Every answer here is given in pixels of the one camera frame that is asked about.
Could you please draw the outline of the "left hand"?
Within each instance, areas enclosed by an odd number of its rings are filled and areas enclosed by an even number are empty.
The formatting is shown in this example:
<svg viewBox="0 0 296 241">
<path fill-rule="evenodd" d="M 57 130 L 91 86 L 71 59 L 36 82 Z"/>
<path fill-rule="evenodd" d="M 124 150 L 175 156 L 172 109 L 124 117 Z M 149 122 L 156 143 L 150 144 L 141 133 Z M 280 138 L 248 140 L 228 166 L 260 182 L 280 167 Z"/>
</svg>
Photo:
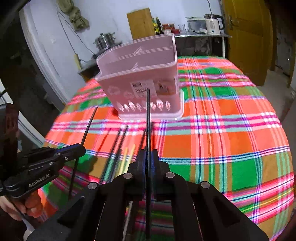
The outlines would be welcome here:
<svg viewBox="0 0 296 241">
<path fill-rule="evenodd" d="M 21 221 L 21 213 L 34 218 L 40 217 L 43 213 L 43 204 L 38 191 L 35 191 L 25 201 L 19 201 L 17 199 L 9 200 L 7 197 L 1 196 L 1 209 L 14 220 Z"/>
</svg>

